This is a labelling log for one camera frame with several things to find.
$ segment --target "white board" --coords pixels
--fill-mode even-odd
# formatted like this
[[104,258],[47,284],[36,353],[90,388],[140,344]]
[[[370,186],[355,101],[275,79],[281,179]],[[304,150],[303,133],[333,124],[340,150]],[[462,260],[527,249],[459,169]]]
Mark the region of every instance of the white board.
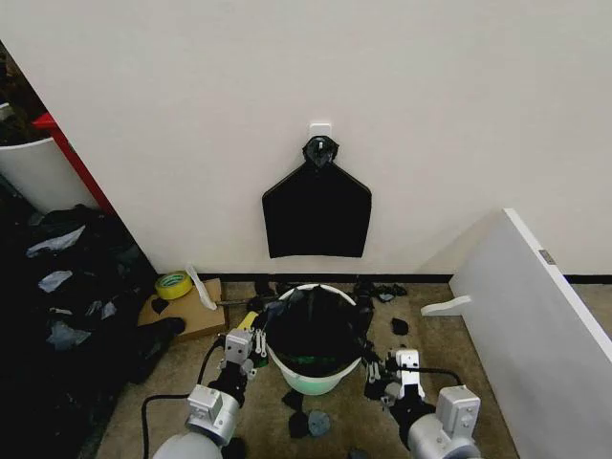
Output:
[[39,211],[98,203],[51,138],[0,147],[0,174]]
[[612,457],[612,342],[505,209],[451,279],[523,459]]

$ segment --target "white panel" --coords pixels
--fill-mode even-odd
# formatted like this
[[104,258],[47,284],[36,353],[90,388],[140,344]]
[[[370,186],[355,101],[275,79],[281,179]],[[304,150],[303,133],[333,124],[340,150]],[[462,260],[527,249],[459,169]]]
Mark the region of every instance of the white panel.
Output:
[[612,342],[512,209],[451,279],[525,459],[612,451]]
[[0,147],[0,174],[43,213],[76,204],[98,207],[51,138]]
[[[0,34],[155,267],[454,273],[507,203],[612,273],[612,2],[2,0]],[[261,196],[330,121],[363,259],[268,256]]]

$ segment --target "white plastic bracket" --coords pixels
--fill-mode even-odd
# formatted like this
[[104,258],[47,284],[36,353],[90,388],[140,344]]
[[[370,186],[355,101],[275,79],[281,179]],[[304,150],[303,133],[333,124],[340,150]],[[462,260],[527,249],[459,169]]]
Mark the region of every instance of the white plastic bracket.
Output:
[[468,295],[457,296],[445,303],[433,303],[421,308],[421,316],[461,316],[464,305],[470,302]]
[[331,122],[311,122],[308,128],[308,139],[317,136],[332,137],[332,123]]

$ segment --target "black trash bag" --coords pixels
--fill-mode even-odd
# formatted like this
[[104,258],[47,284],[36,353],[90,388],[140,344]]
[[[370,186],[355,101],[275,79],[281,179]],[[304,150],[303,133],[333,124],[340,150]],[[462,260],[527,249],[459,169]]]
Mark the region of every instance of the black trash bag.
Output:
[[271,258],[363,255],[372,193],[333,163],[338,149],[327,136],[312,137],[305,163],[263,195]]
[[268,344],[289,368],[300,375],[324,377],[362,355],[371,312],[366,303],[353,306],[315,287],[270,303],[255,326],[266,328]]

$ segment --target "tape roll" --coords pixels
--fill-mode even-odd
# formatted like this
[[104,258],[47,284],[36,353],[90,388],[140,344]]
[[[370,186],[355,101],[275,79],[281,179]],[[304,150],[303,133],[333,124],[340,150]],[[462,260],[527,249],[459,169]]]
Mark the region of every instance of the tape roll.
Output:
[[163,299],[176,299],[185,296],[193,288],[193,282],[185,271],[163,275],[155,282],[157,295]]

